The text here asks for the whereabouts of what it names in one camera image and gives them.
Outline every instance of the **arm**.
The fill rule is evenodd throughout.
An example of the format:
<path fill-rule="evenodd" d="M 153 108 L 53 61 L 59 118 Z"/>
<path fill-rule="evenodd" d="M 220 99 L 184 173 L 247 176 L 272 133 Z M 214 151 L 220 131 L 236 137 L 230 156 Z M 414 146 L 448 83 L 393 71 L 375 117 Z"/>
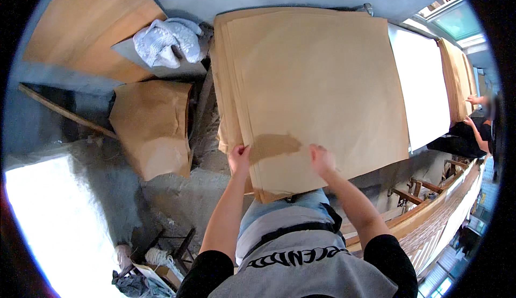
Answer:
<path fill-rule="evenodd" d="M 470 95 L 468 96 L 468 98 L 466 99 L 467 102 L 470 102 L 471 104 L 482 104 L 482 105 L 485 105 L 484 104 L 484 97 L 483 96 L 480 96 L 480 97 L 475 97 L 474 95 Z"/>
<path fill-rule="evenodd" d="M 358 232 L 362 248 L 365 248 L 373 237 L 390 234 L 389 228 L 371 201 L 335 170 L 333 154 L 317 145 L 310 145 L 310 153 L 314 170 L 328 183 L 339 199 L 346 216 Z"/>
<path fill-rule="evenodd" d="M 235 262 L 244 184 L 249 173 L 249 151 L 250 147 L 236 146 L 229 154 L 233 176 L 210 217 L 199 254 L 216 250 L 225 253 Z"/>
<path fill-rule="evenodd" d="M 466 119 L 464 119 L 464 123 L 466 123 L 468 126 L 470 126 L 473 129 L 473 134 L 475 135 L 475 140 L 478 143 L 478 147 L 486 153 L 489 153 L 489 147 L 488 142 L 482 140 L 480 132 L 478 132 L 477 127 L 475 126 L 474 122 L 471 120 L 469 116 L 466 116 Z"/>

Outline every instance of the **window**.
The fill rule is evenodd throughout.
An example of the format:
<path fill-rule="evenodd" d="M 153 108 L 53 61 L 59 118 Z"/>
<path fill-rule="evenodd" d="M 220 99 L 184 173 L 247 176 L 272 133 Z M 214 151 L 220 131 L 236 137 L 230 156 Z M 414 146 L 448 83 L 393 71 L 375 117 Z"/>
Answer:
<path fill-rule="evenodd" d="M 446 12 L 440 12 L 429 21 L 457 42 L 482 32 L 473 10 L 467 3 L 455 3 L 454 7 Z"/>
<path fill-rule="evenodd" d="M 414 15 L 411 20 L 429 32 L 456 42 L 461 48 L 485 43 L 486 37 L 467 0 L 438 0 Z"/>
<path fill-rule="evenodd" d="M 450 278 L 444 279 L 443 283 L 433 292 L 433 294 L 430 296 L 431 298 L 440 298 L 442 297 L 446 291 L 449 289 L 449 287 L 452 285 L 452 281 Z"/>

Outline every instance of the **wooden board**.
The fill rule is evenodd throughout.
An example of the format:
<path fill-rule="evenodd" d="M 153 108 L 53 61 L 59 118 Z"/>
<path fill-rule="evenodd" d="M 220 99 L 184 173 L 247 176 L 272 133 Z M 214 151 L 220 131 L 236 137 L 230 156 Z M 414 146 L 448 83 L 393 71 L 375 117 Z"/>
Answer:
<path fill-rule="evenodd" d="M 96 125 L 93 122 L 90 122 L 84 118 L 81 118 L 79 115 L 72 113 L 63 107 L 58 106 L 56 103 L 46 99 L 45 97 L 43 97 L 40 94 L 34 92 L 27 86 L 20 84 L 20 85 L 18 85 L 18 89 L 20 91 L 22 91 L 25 95 L 30 97 L 31 99 L 40 102 L 41 104 L 43 104 L 47 108 L 51 109 L 52 111 L 55 111 L 55 112 L 61 114 L 62 116 L 79 123 L 80 125 L 89 127 L 90 129 L 93 129 L 95 131 L 103 133 L 104 135 L 107 135 L 110 138 L 118 139 L 117 135 L 113 131 L 109 131 L 104 127 Z"/>
<path fill-rule="evenodd" d="M 154 19 L 166 16 L 153 0 L 52 0 L 30 37 L 23 60 L 137 82 L 152 74 L 110 47 Z"/>

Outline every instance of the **black t-shirt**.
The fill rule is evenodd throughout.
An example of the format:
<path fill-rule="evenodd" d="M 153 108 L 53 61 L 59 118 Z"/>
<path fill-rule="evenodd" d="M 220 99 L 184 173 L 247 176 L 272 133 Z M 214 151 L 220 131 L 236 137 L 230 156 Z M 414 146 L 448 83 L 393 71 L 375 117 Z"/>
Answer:
<path fill-rule="evenodd" d="M 374 265 L 398 285 L 394 297 L 417 296 L 414 267 L 399 246 L 398 240 L 392 235 L 379 235 L 370 240 L 364 250 L 364 261 Z M 205 251 L 197 256 L 193 263 L 177 292 L 178 298 L 208 297 L 224 280 L 234 274 L 231 259 L 220 251 Z"/>

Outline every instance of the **person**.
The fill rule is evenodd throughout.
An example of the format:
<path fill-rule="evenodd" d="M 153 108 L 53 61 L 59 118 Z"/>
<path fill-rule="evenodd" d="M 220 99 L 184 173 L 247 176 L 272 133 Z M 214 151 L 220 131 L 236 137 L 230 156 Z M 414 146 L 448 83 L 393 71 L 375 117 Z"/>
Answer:
<path fill-rule="evenodd" d="M 493 107 L 485 97 L 468 96 L 471 104 L 482 104 L 485 111 L 475 110 L 462 122 L 457 122 L 448 131 L 448 137 L 440 137 L 427 145 L 428 149 L 456 154 L 464 158 L 481 158 L 493 153 Z"/>
<path fill-rule="evenodd" d="M 309 149 L 313 170 L 358 232 L 363 260 L 346 250 L 342 219 L 322 189 L 268 204 L 254 200 L 241 222 L 252 150 L 237 146 L 229 154 L 233 176 L 177 297 L 417 296 L 414 268 L 375 206 L 339 175 L 331 152 Z"/>

